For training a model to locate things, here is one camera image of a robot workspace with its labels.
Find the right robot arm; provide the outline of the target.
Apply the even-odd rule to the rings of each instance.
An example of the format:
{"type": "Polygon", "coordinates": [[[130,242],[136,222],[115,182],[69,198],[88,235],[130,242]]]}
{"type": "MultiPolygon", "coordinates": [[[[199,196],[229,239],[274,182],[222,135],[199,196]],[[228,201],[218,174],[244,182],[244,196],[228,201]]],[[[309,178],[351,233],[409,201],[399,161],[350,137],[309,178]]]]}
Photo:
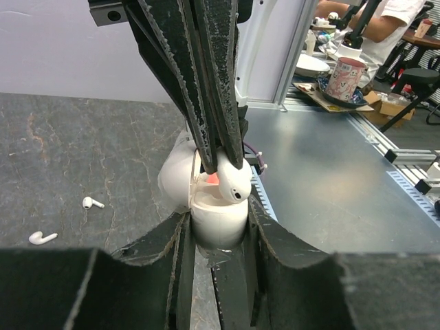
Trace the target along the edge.
{"type": "Polygon", "coordinates": [[[273,1],[123,1],[140,56],[184,116],[203,169],[242,168],[252,69],[273,1]]]}

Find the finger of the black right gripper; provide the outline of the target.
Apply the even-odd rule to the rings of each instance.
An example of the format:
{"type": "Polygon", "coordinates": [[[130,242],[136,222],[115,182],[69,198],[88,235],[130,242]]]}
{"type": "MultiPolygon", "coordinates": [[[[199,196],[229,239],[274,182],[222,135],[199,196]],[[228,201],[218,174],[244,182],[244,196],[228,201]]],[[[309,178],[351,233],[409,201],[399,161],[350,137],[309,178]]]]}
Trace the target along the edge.
{"type": "Polygon", "coordinates": [[[243,147],[234,82],[237,2],[196,1],[195,10],[217,133],[231,165],[241,169],[243,147]]]}
{"type": "Polygon", "coordinates": [[[208,174],[217,171],[215,126],[189,1],[124,1],[144,62],[184,115],[208,174]]]}

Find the white earbud charging case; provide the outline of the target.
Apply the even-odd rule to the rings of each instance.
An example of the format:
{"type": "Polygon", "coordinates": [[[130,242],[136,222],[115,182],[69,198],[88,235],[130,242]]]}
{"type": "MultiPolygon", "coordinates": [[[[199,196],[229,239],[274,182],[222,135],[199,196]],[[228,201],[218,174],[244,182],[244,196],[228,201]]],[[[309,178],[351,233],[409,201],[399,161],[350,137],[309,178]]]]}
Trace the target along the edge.
{"type": "Polygon", "coordinates": [[[248,198],[231,203],[221,196],[217,172],[209,175],[201,171],[201,157],[190,131],[180,132],[157,180],[161,192],[179,212],[190,212],[200,245],[229,250],[242,241],[248,198]]]}

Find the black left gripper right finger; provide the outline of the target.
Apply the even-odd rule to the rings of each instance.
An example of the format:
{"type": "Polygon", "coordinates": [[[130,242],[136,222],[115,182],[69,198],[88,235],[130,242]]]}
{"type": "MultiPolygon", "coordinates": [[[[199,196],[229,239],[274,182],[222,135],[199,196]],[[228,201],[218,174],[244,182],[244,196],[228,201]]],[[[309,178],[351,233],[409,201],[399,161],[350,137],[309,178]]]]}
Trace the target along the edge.
{"type": "Polygon", "coordinates": [[[328,254],[254,197],[244,236],[250,324],[257,329],[438,329],[439,255],[328,254]]]}

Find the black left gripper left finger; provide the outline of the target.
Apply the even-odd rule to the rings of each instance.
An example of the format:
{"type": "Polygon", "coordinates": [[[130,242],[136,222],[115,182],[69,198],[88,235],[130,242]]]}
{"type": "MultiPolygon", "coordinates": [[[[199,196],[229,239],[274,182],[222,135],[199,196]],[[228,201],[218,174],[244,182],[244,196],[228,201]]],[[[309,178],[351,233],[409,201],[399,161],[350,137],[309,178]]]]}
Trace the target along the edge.
{"type": "Polygon", "coordinates": [[[2,329],[188,329],[195,241],[173,213],[112,254],[1,251],[2,329]]]}

